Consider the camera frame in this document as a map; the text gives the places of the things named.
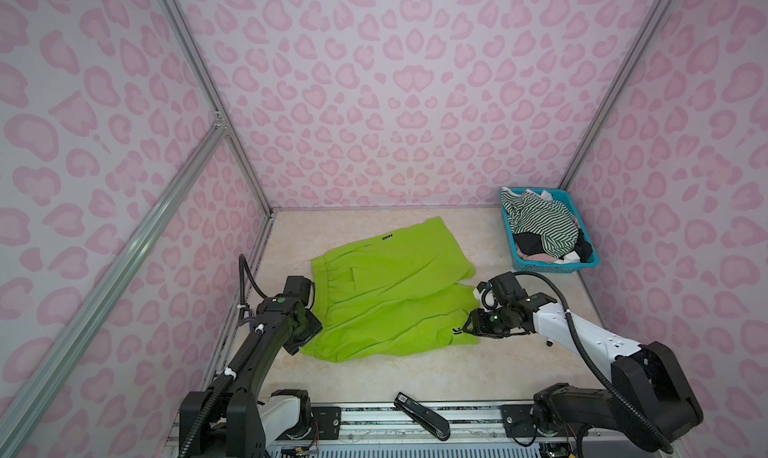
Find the lime green shorts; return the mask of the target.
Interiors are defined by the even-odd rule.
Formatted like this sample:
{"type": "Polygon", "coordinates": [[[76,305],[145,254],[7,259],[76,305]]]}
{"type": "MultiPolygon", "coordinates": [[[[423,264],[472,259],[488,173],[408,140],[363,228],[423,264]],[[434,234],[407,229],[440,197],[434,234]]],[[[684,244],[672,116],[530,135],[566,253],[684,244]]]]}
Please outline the lime green shorts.
{"type": "Polygon", "coordinates": [[[465,283],[476,270],[439,217],[333,249],[311,266],[323,329],[304,355],[341,363],[479,341],[462,330],[480,305],[465,283]]]}

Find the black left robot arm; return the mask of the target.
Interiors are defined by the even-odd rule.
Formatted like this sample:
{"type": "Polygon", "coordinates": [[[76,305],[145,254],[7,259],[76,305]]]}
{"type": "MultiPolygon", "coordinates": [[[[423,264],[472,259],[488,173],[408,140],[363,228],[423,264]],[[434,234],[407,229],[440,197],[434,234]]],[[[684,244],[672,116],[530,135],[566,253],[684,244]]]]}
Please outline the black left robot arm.
{"type": "Polygon", "coordinates": [[[265,402],[259,396],[278,352],[297,353],[322,325],[297,296],[262,302],[253,323],[223,373],[183,400],[180,457],[265,457],[280,436],[302,439],[313,432],[307,391],[279,390],[265,402]]]}

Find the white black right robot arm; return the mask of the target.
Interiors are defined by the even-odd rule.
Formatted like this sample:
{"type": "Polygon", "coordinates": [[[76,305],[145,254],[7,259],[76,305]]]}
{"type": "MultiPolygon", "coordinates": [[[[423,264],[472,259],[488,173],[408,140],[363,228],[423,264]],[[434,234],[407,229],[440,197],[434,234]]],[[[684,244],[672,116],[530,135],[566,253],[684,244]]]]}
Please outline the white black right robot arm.
{"type": "Polygon", "coordinates": [[[577,355],[599,387],[556,383],[534,395],[534,427],[555,433],[570,425],[622,433],[646,452],[670,452],[675,440],[704,420],[674,352],[654,341],[623,338],[551,299],[527,298],[472,311],[458,333],[502,339],[538,334],[577,355]]]}

